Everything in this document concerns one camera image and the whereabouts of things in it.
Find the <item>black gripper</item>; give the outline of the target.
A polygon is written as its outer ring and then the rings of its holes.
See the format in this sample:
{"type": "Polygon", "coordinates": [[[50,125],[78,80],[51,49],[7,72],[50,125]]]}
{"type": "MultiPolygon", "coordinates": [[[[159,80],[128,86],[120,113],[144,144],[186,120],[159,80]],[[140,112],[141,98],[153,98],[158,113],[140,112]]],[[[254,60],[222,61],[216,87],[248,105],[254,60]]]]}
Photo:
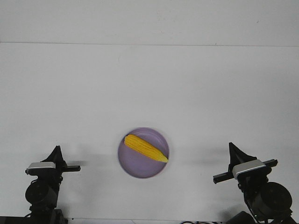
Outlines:
{"type": "MultiPolygon", "coordinates": [[[[230,155],[230,164],[228,166],[228,171],[225,173],[214,175],[213,176],[214,184],[227,181],[230,179],[234,179],[232,174],[232,170],[234,166],[239,165],[241,163],[254,161],[257,159],[257,157],[247,155],[246,153],[241,151],[232,142],[229,143],[229,155],[230,155]]],[[[278,160],[271,159],[268,161],[263,161],[263,163],[266,165],[266,167],[241,174],[238,177],[237,181],[240,183],[242,181],[245,181],[247,178],[252,178],[253,182],[260,182],[261,184],[268,182],[269,181],[268,174],[271,173],[273,167],[277,166],[278,160]]]]}
{"type": "Polygon", "coordinates": [[[60,180],[62,173],[79,172],[80,166],[68,166],[63,158],[62,149],[56,146],[51,154],[41,162],[39,176],[43,179],[60,180]]]}

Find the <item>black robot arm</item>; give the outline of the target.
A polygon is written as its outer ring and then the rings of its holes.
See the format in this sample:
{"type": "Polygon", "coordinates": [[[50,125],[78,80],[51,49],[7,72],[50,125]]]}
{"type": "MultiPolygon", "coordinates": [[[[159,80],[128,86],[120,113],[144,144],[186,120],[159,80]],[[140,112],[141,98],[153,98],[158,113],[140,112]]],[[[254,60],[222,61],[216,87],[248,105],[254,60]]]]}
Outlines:
{"type": "Polygon", "coordinates": [[[25,192],[26,200],[31,204],[30,214],[21,223],[24,224],[67,224],[61,209],[57,208],[63,173],[79,172],[80,166],[69,166],[63,159],[60,146],[55,146],[50,155],[39,162],[33,162],[25,173],[35,176],[25,192]]]}
{"type": "Polygon", "coordinates": [[[235,179],[249,212],[241,211],[228,224],[294,224],[292,196],[283,185],[270,182],[268,174],[278,161],[261,161],[229,143],[230,164],[225,173],[213,176],[215,184],[235,179]]]}

